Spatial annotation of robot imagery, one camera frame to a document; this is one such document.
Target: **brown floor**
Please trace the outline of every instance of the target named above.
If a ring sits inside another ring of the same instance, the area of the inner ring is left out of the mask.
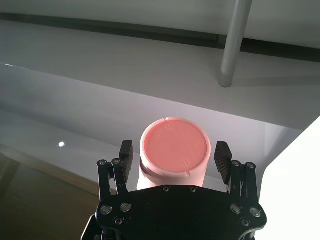
[[[98,204],[89,191],[0,158],[1,240],[79,240]]]

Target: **plastic container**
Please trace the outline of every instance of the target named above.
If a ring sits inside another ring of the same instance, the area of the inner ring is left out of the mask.
[[[141,137],[137,189],[161,185],[202,187],[210,154],[210,140],[199,126],[179,117],[160,119]]]

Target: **white panel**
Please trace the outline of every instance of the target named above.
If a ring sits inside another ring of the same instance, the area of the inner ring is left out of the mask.
[[[235,0],[2,0],[6,13],[228,32]],[[245,37],[320,48],[318,0],[253,1]]]
[[[287,127],[96,85],[32,70],[2,66],[0,107],[90,139],[120,146],[133,140],[139,153],[144,130],[164,117],[182,117],[217,141],[229,144],[234,159],[257,165],[257,181],[265,168],[301,133]],[[220,178],[213,158],[207,174]]]
[[[320,105],[320,63],[240,53],[230,88],[223,51],[0,21],[4,64],[304,130]]]
[[[98,181],[97,161],[118,157],[119,148],[0,111],[0,145],[8,146],[92,181]],[[1,152],[10,154],[2,146]]]
[[[266,169],[260,195],[268,222],[256,239],[319,239],[320,118]]]

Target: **pink cylinder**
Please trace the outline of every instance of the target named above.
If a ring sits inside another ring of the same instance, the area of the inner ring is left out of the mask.
[[[199,126],[179,117],[160,119],[141,137],[137,189],[161,185],[202,187],[210,154],[210,140]]]

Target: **gray pole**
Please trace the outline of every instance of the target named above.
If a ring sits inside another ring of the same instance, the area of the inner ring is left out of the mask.
[[[232,84],[252,1],[236,0],[224,48],[221,78],[218,81],[221,87],[228,88]]]

